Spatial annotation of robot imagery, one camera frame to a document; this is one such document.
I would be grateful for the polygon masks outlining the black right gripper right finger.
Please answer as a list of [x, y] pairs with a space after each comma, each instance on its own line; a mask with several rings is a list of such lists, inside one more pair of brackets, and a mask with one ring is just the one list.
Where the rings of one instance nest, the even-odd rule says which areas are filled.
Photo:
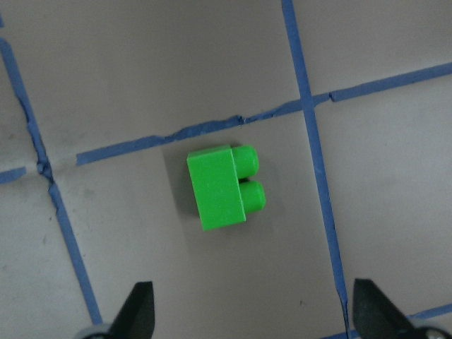
[[360, 338], [402, 338], [414, 326], [370, 279], [356, 279], [352, 321]]

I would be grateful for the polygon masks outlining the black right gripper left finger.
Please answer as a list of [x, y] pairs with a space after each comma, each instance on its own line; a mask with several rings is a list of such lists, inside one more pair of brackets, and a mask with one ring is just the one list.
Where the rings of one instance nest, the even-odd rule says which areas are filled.
[[106, 338], [152, 338], [155, 330], [153, 283], [138, 282], [126, 298]]

